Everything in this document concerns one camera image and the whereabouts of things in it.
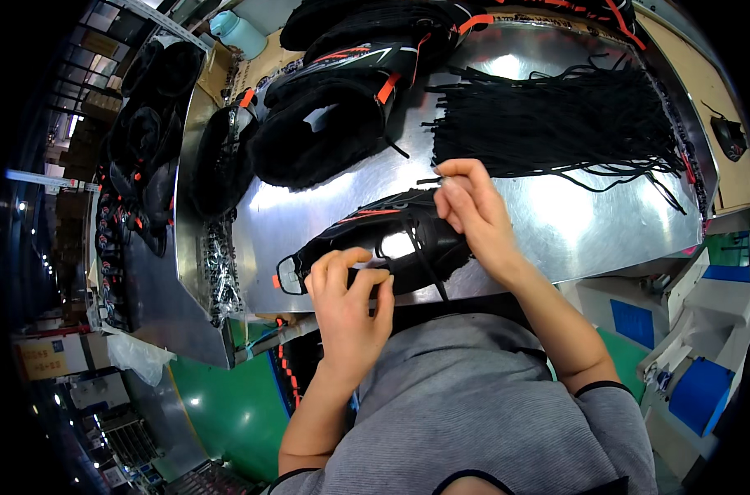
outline metal work surface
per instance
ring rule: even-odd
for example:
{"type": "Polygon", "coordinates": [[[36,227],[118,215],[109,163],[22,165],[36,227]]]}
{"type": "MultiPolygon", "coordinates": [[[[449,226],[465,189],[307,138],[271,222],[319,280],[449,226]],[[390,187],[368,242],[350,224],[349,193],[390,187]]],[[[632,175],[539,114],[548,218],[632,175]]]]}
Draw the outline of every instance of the metal work surface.
{"type": "Polygon", "coordinates": [[[212,326],[207,312],[177,281],[174,236],[167,227],[166,254],[157,257],[137,234],[125,246],[132,336],[179,356],[231,368],[228,325],[212,326]]]}
{"type": "MultiPolygon", "coordinates": [[[[528,78],[531,71],[560,74],[568,66],[586,64],[590,54],[611,54],[600,59],[603,66],[611,66],[625,51],[632,52],[626,45],[563,28],[497,23],[472,33],[449,65],[521,79],[528,78]]],[[[433,74],[429,84],[455,80],[450,74],[433,74]]],[[[389,121],[390,137],[410,159],[387,149],[300,192],[254,179],[232,226],[240,289],[249,311],[311,311],[308,295],[287,295],[273,286],[271,277],[277,263],[357,207],[415,188],[417,180],[433,177],[433,134],[420,124],[438,118],[443,110],[436,108],[437,94],[425,94],[427,83],[418,80],[389,121]]],[[[289,146],[289,136],[284,139],[284,145],[289,146]]],[[[693,186],[684,178],[665,175],[656,174],[688,215],[672,210],[644,179],[620,184],[606,193],[590,193],[552,176],[494,182],[506,200],[523,253],[550,281],[561,282],[646,262],[701,242],[693,186]]],[[[576,178],[595,187],[610,181],[582,171],[577,171],[576,178]]],[[[445,286],[450,299],[503,292],[476,261],[457,270],[445,286]]],[[[437,289],[429,286],[398,296],[397,304],[439,300],[437,289]]]]}

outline clear plastic wrap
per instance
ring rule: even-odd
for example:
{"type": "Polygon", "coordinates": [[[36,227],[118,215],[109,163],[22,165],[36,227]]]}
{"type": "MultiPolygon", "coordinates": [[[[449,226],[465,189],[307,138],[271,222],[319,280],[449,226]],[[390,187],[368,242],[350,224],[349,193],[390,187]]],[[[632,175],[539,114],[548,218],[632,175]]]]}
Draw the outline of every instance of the clear plastic wrap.
{"type": "Polygon", "coordinates": [[[113,334],[106,338],[111,365],[120,370],[132,369],[151,387],[156,387],[160,383],[163,364],[177,359],[173,352],[140,341],[120,330],[108,326],[103,326],[103,330],[113,334]]]}

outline shoelace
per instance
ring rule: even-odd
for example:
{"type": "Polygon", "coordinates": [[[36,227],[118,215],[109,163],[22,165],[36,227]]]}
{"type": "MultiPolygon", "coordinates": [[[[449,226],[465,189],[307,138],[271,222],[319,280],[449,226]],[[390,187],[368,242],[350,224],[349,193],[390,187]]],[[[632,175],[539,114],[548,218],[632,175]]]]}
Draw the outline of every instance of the shoelace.
{"type": "Polygon", "coordinates": [[[604,56],[554,77],[534,71],[526,80],[450,67],[461,82],[427,88],[444,94],[438,105],[446,115],[422,124],[433,128],[437,159],[478,158],[492,177],[551,174],[594,193],[646,177],[686,214],[654,176],[686,171],[661,99],[644,71],[628,62],[617,69],[625,55],[611,69],[593,62],[604,56]],[[626,178],[597,189],[568,175],[572,170],[626,178]]]}

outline blue bin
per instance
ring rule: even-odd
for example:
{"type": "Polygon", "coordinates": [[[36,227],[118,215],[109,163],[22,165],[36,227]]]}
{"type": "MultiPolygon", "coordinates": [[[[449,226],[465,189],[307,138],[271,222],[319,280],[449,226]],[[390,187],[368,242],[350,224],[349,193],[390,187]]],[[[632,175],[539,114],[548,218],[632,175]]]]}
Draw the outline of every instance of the blue bin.
{"type": "Polygon", "coordinates": [[[726,407],[734,371],[698,357],[677,382],[669,412],[699,436],[706,436],[726,407]]]}

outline wall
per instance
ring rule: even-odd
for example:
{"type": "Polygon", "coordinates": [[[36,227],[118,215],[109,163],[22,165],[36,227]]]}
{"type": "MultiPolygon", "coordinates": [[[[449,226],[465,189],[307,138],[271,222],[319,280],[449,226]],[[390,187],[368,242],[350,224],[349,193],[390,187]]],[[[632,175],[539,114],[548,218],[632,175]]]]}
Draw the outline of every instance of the wall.
{"type": "Polygon", "coordinates": [[[257,31],[269,35],[284,26],[298,5],[301,0],[244,0],[232,12],[249,21],[257,31]]]}

